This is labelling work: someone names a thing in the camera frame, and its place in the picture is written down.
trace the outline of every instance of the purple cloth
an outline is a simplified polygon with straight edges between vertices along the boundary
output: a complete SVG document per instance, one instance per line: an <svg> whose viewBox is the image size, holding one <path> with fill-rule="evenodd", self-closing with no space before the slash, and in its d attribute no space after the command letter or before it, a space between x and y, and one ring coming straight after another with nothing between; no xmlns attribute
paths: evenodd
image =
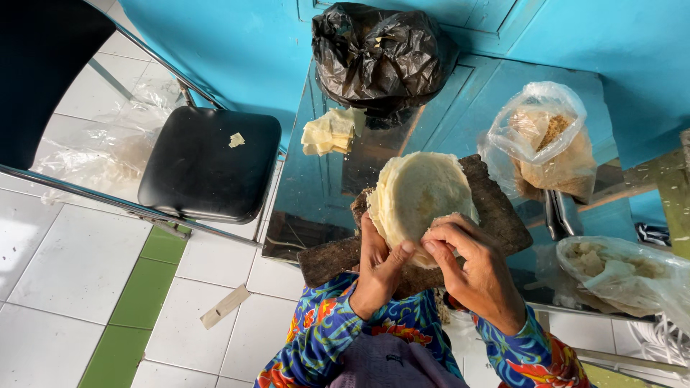
<svg viewBox="0 0 690 388"><path fill-rule="evenodd" d="M330 388L460 387L467 384L445 370L431 352L391 334L359 334L341 355L342 373Z"/></svg>

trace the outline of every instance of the metal chair frame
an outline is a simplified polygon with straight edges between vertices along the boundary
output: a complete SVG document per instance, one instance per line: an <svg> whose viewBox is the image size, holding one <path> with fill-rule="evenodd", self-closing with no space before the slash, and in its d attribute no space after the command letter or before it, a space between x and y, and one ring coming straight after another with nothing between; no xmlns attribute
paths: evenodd
<svg viewBox="0 0 690 388"><path fill-rule="evenodd" d="M216 109L226 109L222 104L220 104L214 97L210 96L208 93L204 92L201 88L199 88L197 85L194 84L191 80L189 80L187 77L185 77L179 70L177 70L173 65L168 63L165 59L161 58L155 51L153 51L146 43L144 43L142 40L140 40L138 37L132 35L129 31L127 31L125 28L123 28L119 23L117 23L115 20L110 18L110 20L115 24L115 27L117 29L117 32L122 34L125 38L129 39L132 43L137 45L139 48L141 48L143 51L145 51L147 54L149 54L153 59L158 61L159 64L161 64L164 68L166 68L168 71L170 71L176 78L177 81L181 84L195 91L196 93L199 93L204 99L206 99L209 103L211 103ZM112 78L112 75L108 73L105 69L102 68L97 62L95 61L89 61L89 65L92 66L101 76L106 78L106 81L111 83L113 87L115 87L116 90L120 91L120 89L124 90L131 96L131 93L129 93L126 88L124 88L117 80ZM182 93L185 95L185 97L188 97L188 91L184 90L182 88ZM241 242L242 244L246 244L249 246L254 246L257 248L260 248L262 246L262 243L257 241L258 235L257 231L254 232L254 238L253 239L248 239L242 236L238 236L232 233L228 233L225 231L221 231L219 229L213 228L211 226L206 226L204 224L200 224L195 221L187 220L182 217L178 217L176 215L171 215L162 211L158 211L154 208L150 208L147 206L142 206L138 203L123 200L118 197L113 197L111 195L105 194L105 193L100 193L98 191L91 190L89 188L79 186L76 184L71 184L69 182L65 182L62 180L57 180L52 177L48 177L47 175L43 174L38 174L33 171L29 170L20 170L18 168L12 168L9 166L5 166L3 164L0 164L0 173L12 176L12 177L17 177L19 179L23 179L32 183L37 183L49 188L53 188L56 190L64 191L66 193L70 193L73 195L78 195L79 197L85 197L90 200L95 200L98 202L103 202L105 204L113 205L118 208L121 208L128 213L132 215L136 215L142 220L145 220L147 222L150 222L154 225L160 226L164 230L166 230L169 233L172 233L174 235L177 235L180 238L187 239L189 238L188 233L183 233L178 231L176 228L169 226L167 222L173 222L178 225L186 226L191 229L195 229L198 231L204 231L207 233L211 233L213 235L218 235L220 237L228 238L233 241ZM265 209L266 203L264 202L264 208L262 208L261 213L259 214L259 219L262 217L264 209Z"/></svg>

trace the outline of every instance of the small paper scrap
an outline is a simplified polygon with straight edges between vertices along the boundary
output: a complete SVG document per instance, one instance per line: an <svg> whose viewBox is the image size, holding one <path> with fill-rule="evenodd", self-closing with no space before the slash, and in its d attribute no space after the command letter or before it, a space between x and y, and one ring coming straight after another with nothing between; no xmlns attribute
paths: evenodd
<svg viewBox="0 0 690 388"><path fill-rule="evenodd" d="M218 302L218 304L212 307L211 310L208 310L199 319L206 330L209 330L239 306L240 303L244 302L246 298L249 298L249 291L247 291L247 288L243 284L231 292L230 295L223 298L223 300Z"/></svg>
<svg viewBox="0 0 690 388"><path fill-rule="evenodd" d="M230 143L228 144L230 148L241 146L242 144L244 144L244 137L242 137L239 132L230 136Z"/></svg>
<svg viewBox="0 0 690 388"><path fill-rule="evenodd" d="M348 153L352 139L362 136L366 109L347 110L331 108L325 115L308 122L302 133L302 152L323 156L333 151Z"/></svg>

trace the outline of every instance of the stainless steel table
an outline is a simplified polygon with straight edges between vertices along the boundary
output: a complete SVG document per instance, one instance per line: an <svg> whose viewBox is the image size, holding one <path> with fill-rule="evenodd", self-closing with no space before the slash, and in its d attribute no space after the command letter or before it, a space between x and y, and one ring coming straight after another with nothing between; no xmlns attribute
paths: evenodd
<svg viewBox="0 0 690 388"><path fill-rule="evenodd" d="M482 57L470 59L475 63L483 60ZM467 58L461 59L459 63L467 61ZM492 78L496 78L495 72L500 66L494 66L490 61L487 63L493 66ZM554 81L563 81L559 78L559 72L547 69ZM481 66L473 70L481 71ZM526 77L534 77L529 73L533 70L525 71ZM661 158L663 160L651 161L650 165L654 164L654 167L645 168L646 165L641 165L623 171L620 168L613 136L610 135L610 121L603 96L596 95L600 83L599 86L592 84L591 74L580 72L582 81L572 75L564 76L570 77L567 80L568 85L580 96L588 96L588 99L583 98L583 101L590 112L587 124L595 144L595 159L599 164L593 199L589 205L579 207L579 214L586 235L608 235L635 241L636 232L631 218L629 198L656 188L661 189L662 184L658 184L658 177L661 175L652 173L649 171L650 168L663 171L666 165L674 164L678 157L682 159L682 151L677 151L680 154L674 154L675 156L665 155L666 159ZM472 139L475 139L481 130L488 129L500 106L516 91L510 88L496 91L489 83L484 84L482 92L470 95L473 100L461 101L466 105L463 114L450 121L449 117L455 114L455 109L463 109L462 106L458 107L458 99L470 99L463 91L468 87L467 79L470 78L471 76L465 77L464 82L457 83L457 80L451 77L444 90L432 102L413 109L410 119L400 127L390 130L365 129L361 137L355 138L353 149L347 155L331 153L323 157L305 156L300 144L304 124L323 115L330 107L339 107L318 88L312 63L290 138L262 254L297 264L296 255L302 247L308 248L353 236L355 223L349 205L362 189L375 186L379 171L391 157L419 150L448 152L449 142L454 142L451 145L455 144L453 151L458 157L476 153L476 143ZM526 84L524 80L518 80L517 83ZM456 84L462 84L459 90ZM483 103L479 108L473 108L473 104L478 104L478 100L481 103L482 98L488 98L482 94L487 88L490 89L487 93L498 102ZM599 103L603 104L603 109L596 105ZM493 114L485 113L484 116L487 117L482 125L478 124L468 130L464 122L467 121L467 117L476 123L476 117L480 116L481 110L487 109ZM429 123L436 123L431 131ZM439 133L444 134L445 140L437 139ZM420 138L426 138L426 141L421 142ZM553 303L554 291L544 287L543 282L538 279L539 272L544 268L544 258L549 261L549 249L555 246L544 225L543 204L525 201L515 205L515 209L535 240L532 248L508 258L513 280L524 298L530 303L540 305L542 309L602 314L588 305L559 307Z"/></svg>

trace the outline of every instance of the finger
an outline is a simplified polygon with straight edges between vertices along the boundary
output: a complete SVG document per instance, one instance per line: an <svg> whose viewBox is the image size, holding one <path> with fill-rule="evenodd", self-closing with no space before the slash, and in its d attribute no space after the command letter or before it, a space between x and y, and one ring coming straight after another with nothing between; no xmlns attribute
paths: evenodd
<svg viewBox="0 0 690 388"><path fill-rule="evenodd" d="M441 268L443 280L447 289L459 291L459 289L466 287L467 274L457 265L457 258L455 258L453 252L448 249L443 241L426 241L424 243L424 249L433 256L434 260L436 260L436 263Z"/></svg>
<svg viewBox="0 0 690 388"><path fill-rule="evenodd" d="M495 239L493 237L484 231L484 229L480 228L469 216L462 213L452 213L444 215L443 217L437 217L431 222L431 227L440 226L448 222L457 224L465 233L470 235L470 237L483 244L494 244Z"/></svg>
<svg viewBox="0 0 690 388"><path fill-rule="evenodd" d="M420 241L424 246L429 240L448 242L467 260L472 260L482 250L482 245L477 240L465 233L460 226L451 222L427 230Z"/></svg>
<svg viewBox="0 0 690 388"><path fill-rule="evenodd" d="M428 240L424 242L424 249L429 252L436 264L441 267L441 271L446 274L460 276L460 266L457 265L457 260L453 251L448 248L448 245L439 240Z"/></svg>
<svg viewBox="0 0 690 388"><path fill-rule="evenodd" d="M411 241L405 240L398 244L391 254L388 255L386 261L376 268L385 278L392 279L400 273L402 266L410 260L415 252L415 245Z"/></svg>
<svg viewBox="0 0 690 388"><path fill-rule="evenodd" d="M386 240L376 230L376 226L369 217L369 212L364 212L362 215L362 258L360 263L367 269L373 269L377 264L383 263L387 255Z"/></svg>

